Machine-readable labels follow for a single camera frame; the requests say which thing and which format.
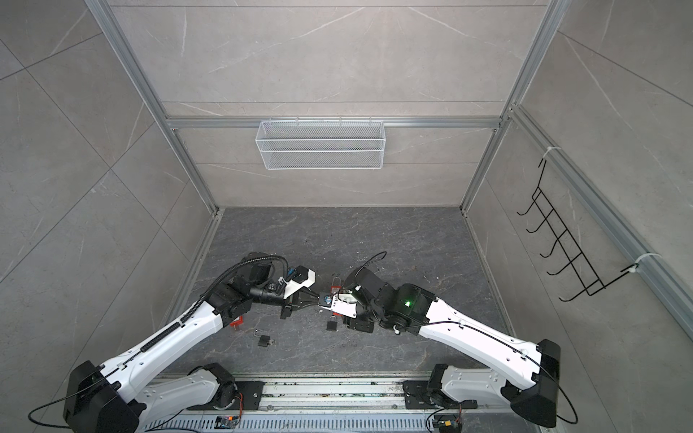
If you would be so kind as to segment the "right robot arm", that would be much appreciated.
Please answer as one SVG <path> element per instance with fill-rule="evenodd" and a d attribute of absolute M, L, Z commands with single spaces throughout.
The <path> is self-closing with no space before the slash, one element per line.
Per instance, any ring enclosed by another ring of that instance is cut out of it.
<path fill-rule="evenodd" d="M 524 341 L 490 328 L 455 310 L 442 298 L 415 284 L 397 288 L 363 263 L 332 294 L 330 309 L 350 326 L 371 332 L 375 326 L 396 335 L 409 332 L 471 357 L 482 373 L 439 364 L 426 396 L 441 407 L 464 402 L 505 404 L 516 415 L 551 429 L 561 418 L 561 347 L 549 340 Z"/>

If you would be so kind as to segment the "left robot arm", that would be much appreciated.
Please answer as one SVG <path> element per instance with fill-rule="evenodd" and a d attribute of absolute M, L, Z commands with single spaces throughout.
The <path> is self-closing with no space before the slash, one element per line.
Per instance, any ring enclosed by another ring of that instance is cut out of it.
<path fill-rule="evenodd" d="M 235 320 L 253 304 L 275 305 L 290 313 L 317 299 L 316 274 L 295 268 L 279 255 L 252 253 L 227 268 L 182 315 L 143 342 L 102 364 L 86 361 L 70 374 L 59 400 L 63 429 L 73 432 L 135 432 L 169 413 L 200 406 L 242 408 L 236 380 L 220 364 L 194 368 L 182 379 L 151 381 L 196 344 Z"/>

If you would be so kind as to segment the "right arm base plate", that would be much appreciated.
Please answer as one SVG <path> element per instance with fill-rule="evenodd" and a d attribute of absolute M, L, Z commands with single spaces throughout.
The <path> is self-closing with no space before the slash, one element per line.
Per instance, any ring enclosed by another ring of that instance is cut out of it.
<path fill-rule="evenodd" d="M 402 383 L 402 390 L 404 391 L 405 407 L 410 410 L 475 410 L 478 408 L 478 402 L 475 400 L 465 400 L 462 402 L 452 400 L 443 393 L 440 381 L 404 381 Z"/>

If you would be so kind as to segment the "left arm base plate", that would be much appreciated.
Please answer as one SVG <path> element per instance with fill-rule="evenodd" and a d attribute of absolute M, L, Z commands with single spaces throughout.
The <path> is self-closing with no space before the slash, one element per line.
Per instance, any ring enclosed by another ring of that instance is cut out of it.
<path fill-rule="evenodd" d="M 201 405 L 188 407 L 188 411 L 257 411 L 263 397 L 265 382 L 242 381 L 223 386 L 212 399 Z"/>

